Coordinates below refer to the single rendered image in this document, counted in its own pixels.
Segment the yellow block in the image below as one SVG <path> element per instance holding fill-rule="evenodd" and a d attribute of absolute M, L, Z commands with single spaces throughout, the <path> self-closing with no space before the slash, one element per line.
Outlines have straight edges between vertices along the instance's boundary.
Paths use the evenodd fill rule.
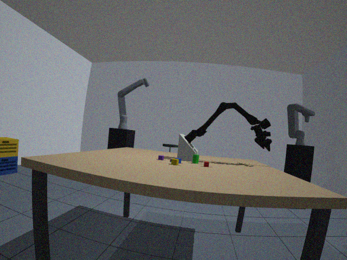
<path fill-rule="evenodd" d="M 171 164 L 172 165 L 178 165 L 179 159 L 172 159 Z"/>

